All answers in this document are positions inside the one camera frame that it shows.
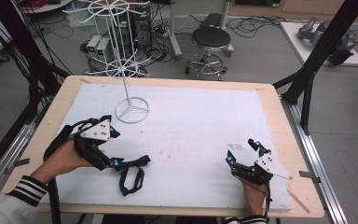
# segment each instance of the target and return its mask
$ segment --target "striped sleeve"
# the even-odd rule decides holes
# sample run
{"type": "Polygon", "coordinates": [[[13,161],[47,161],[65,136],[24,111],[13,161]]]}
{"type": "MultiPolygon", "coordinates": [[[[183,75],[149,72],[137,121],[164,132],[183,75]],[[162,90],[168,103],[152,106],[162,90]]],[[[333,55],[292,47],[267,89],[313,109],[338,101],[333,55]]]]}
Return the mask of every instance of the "striped sleeve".
{"type": "Polygon", "coordinates": [[[17,187],[8,195],[16,197],[32,206],[37,206],[47,192],[48,188],[46,185],[30,176],[24,175],[17,187]]]}
{"type": "Polygon", "coordinates": [[[264,216],[251,216],[245,217],[240,220],[240,224],[266,224],[266,218],[264,216]]]}

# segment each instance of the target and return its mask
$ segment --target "aluminum rail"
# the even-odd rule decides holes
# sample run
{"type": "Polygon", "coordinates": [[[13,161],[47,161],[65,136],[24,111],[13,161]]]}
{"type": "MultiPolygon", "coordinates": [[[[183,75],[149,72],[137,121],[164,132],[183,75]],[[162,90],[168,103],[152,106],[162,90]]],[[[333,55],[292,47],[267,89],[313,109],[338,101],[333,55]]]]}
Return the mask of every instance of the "aluminum rail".
{"type": "Polygon", "coordinates": [[[23,125],[7,152],[2,156],[0,160],[0,191],[13,171],[15,161],[21,156],[23,150],[34,135],[35,130],[36,124],[34,120],[30,124],[23,125]]]}
{"type": "Polygon", "coordinates": [[[318,151],[316,150],[310,135],[307,135],[301,127],[300,110],[298,109],[297,105],[289,105],[285,101],[282,101],[282,105],[287,109],[287,112],[290,112],[290,115],[292,116],[293,125],[296,127],[298,137],[301,140],[304,153],[307,156],[309,166],[314,176],[319,177],[321,180],[320,183],[315,183],[315,185],[319,188],[324,197],[325,206],[329,211],[332,221],[336,224],[347,224],[348,221],[345,218],[345,214],[342,211],[336,193],[331,186],[327,173],[319,157],[318,151]]]}

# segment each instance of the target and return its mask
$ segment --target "hand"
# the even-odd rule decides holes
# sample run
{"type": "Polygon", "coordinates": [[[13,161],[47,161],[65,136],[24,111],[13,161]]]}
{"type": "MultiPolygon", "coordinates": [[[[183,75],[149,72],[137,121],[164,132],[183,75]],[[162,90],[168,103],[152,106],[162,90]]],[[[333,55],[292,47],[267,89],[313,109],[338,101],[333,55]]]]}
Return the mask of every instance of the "hand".
{"type": "Polygon", "coordinates": [[[56,175],[63,175],[78,167],[91,167],[92,165],[81,158],[75,151],[73,139],[66,141],[33,173],[31,177],[47,184],[56,175]]]}
{"type": "Polygon", "coordinates": [[[266,186],[258,185],[244,179],[241,179],[241,182],[249,216],[262,216],[263,202],[266,198],[266,186]]]}

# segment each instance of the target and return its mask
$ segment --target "wooden table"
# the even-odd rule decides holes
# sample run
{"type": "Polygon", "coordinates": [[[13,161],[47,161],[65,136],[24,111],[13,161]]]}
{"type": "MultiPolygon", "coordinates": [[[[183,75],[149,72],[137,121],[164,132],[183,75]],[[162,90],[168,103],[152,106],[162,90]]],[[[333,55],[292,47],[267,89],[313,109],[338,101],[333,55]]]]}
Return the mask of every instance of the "wooden table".
{"type": "MultiPolygon", "coordinates": [[[[39,124],[32,140],[25,149],[22,159],[30,158],[30,163],[17,167],[3,192],[11,191],[23,175],[29,175],[42,163],[42,157],[49,143],[55,138],[62,121],[76,98],[82,84],[122,84],[121,80],[110,77],[68,77],[50,108],[39,124]]],[[[283,166],[293,176],[293,180],[286,181],[293,209],[284,212],[269,212],[270,217],[322,217],[324,210],[312,181],[299,176],[299,171],[308,171],[297,145],[289,121],[282,109],[277,92],[270,84],[214,82],[197,80],[176,80],[138,78],[131,80],[132,86],[197,88],[255,91],[264,110],[270,136],[283,166]]],[[[48,211],[49,204],[39,204],[41,211],[48,211]]],[[[205,209],[205,208],[175,208],[175,207],[144,207],[144,206],[113,206],[95,204],[62,204],[63,212],[101,213],[101,214],[144,214],[144,215],[173,215],[173,216],[219,216],[243,217],[244,209],[205,209]]]]}

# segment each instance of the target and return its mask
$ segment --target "computer tower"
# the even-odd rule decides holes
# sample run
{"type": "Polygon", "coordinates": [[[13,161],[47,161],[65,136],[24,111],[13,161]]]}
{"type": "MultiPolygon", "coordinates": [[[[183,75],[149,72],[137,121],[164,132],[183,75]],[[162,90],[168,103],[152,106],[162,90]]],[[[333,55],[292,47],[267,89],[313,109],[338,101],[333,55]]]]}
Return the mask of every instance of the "computer tower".
{"type": "Polygon", "coordinates": [[[152,48],[150,6],[137,6],[135,10],[137,12],[144,12],[144,14],[136,13],[133,17],[136,27],[138,49],[150,49],[152,48]]]}
{"type": "Polygon", "coordinates": [[[115,46],[115,38],[114,35],[116,35],[116,41],[118,43],[118,52],[120,54],[120,58],[130,58],[132,55],[132,47],[131,47],[131,34],[130,34],[130,26],[132,24],[131,21],[132,15],[129,14],[127,16],[127,13],[119,14],[118,16],[115,16],[115,20],[117,22],[117,25],[114,24],[114,29],[112,27],[110,28],[111,34],[112,34],[112,40],[113,40],[113,46],[115,46]]]}

